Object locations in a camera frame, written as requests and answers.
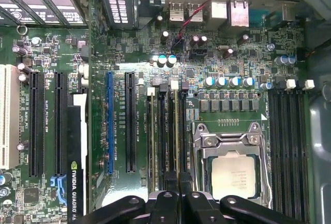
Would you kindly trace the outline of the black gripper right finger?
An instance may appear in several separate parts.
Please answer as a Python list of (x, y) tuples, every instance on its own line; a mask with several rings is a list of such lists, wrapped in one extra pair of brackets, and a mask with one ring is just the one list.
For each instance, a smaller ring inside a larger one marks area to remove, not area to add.
[(297, 223), (297, 220), (235, 195), (216, 202), (192, 189), (192, 177), (180, 173), (184, 223)]

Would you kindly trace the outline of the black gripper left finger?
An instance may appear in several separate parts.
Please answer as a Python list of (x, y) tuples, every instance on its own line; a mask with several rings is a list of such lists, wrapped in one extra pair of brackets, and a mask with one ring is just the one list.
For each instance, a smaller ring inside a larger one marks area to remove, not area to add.
[(154, 191), (148, 200), (125, 196), (85, 216), (86, 223), (178, 223), (179, 174), (164, 175), (165, 190)]

